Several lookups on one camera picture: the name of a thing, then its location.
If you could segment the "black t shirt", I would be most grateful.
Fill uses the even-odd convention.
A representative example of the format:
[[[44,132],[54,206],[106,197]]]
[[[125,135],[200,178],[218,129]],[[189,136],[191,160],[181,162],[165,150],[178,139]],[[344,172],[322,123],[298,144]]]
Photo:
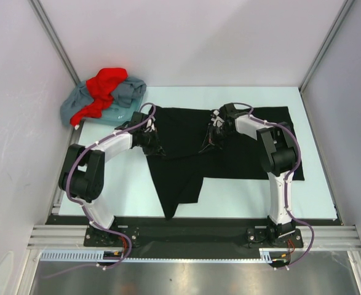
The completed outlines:
[[[154,115],[165,156],[147,156],[164,216],[179,204],[196,203],[204,178],[267,180],[258,158],[257,142],[233,134],[223,149],[199,154],[214,110],[157,107]]]

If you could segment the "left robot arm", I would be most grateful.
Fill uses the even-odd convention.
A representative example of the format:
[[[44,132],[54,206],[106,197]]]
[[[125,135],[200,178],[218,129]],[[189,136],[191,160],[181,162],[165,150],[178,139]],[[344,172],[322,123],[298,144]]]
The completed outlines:
[[[155,126],[154,114],[134,112],[132,118],[104,138],[89,146],[68,147],[58,186],[69,201],[78,204],[98,239],[111,246],[118,241],[119,230],[113,227],[115,216],[101,195],[105,181],[105,165],[122,152],[142,148],[145,155],[165,155]]]

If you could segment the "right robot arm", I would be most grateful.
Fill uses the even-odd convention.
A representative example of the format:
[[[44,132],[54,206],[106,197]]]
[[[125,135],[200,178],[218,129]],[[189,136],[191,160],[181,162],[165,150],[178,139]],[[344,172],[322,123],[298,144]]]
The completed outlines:
[[[260,163],[267,173],[270,188],[270,211],[263,242],[282,246],[295,233],[292,215],[291,188],[293,175],[301,163],[301,152],[296,137],[285,122],[273,123],[236,109],[228,103],[212,111],[202,151],[220,148],[223,141],[233,134],[254,139],[260,151]]]

